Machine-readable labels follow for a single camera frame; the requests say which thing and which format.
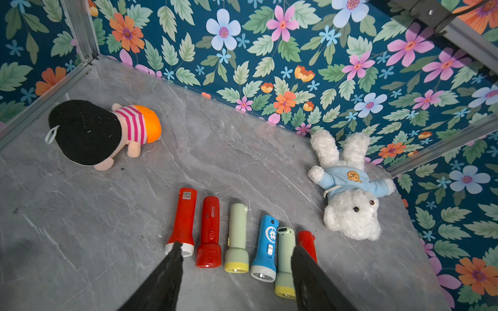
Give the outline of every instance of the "stuffed animal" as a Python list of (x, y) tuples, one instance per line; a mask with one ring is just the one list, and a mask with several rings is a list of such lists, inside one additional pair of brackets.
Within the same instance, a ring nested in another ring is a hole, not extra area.
[(128, 156), (136, 158), (142, 145), (161, 138), (161, 123), (149, 108), (114, 104), (112, 110), (87, 101), (63, 102), (50, 112), (45, 141), (55, 139), (69, 160), (103, 171), (125, 145)]
[(336, 141), (326, 130), (311, 135), (311, 146), (318, 155), (320, 166), (313, 166), (309, 178), (327, 197), (323, 220), (331, 231), (340, 231), (356, 240), (377, 240), (380, 225), (377, 220), (378, 199), (395, 190), (391, 179), (371, 181), (364, 171), (365, 154), (370, 138), (353, 133), (346, 138), (339, 160)]

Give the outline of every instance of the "blue flashlight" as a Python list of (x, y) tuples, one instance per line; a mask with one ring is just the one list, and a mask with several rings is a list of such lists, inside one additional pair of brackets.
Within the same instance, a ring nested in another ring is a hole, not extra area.
[(256, 258), (252, 262), (250, 274), (263, 282), (275, 282), (275, 251), (277, 241), (278, 221), (268, 215), (261, 219)]

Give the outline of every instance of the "blue floral wall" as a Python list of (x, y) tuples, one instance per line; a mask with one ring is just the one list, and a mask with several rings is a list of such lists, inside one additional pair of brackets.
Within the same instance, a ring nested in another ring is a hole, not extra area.
[(450, 306), (497, 310), (498, 132), (395, 180)]
[(0, 130), (79, 63), (59, 0), (2, 1)]

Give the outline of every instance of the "marble surface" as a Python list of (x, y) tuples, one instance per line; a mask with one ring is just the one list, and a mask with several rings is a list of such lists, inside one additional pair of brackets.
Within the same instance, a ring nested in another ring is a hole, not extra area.
[[(0, 154), (0, 310), (114, 311), (164, 257), (178, 191), (220, 199), (225, 251), (229, 206), (249, 206), (247, 250), (255, 256), (268, 213), (316, 236), (320, 267), (359, 310), (448, 310), (399, 194), (380, 199), (376, 242), (323, 224), (322, 190), (307, 177), (318, 161), (303, 139), (232, 107), (111, 60), (99, 61), (66, 99), (102, 107), (142, 104), (158, 114), (162, 139), (139, 158), (122, 151), (105, 172), (67, 160), (43, 141), (46, 110)], [(368, 165), (371, 176), (387, 173)], [(272, 283), (186, 258), (177, 310), (297, 310)]]

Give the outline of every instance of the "striped shirt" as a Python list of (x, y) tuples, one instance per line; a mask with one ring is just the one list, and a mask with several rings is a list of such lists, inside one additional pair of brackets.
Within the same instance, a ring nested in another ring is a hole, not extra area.
[(147, 131), (145, 130), (145, 118), (133, 105), (121, 107), (114, 111), (122, 115), (128, 125), (128, 140), (136, 141), (140, 145), (147, 143)]

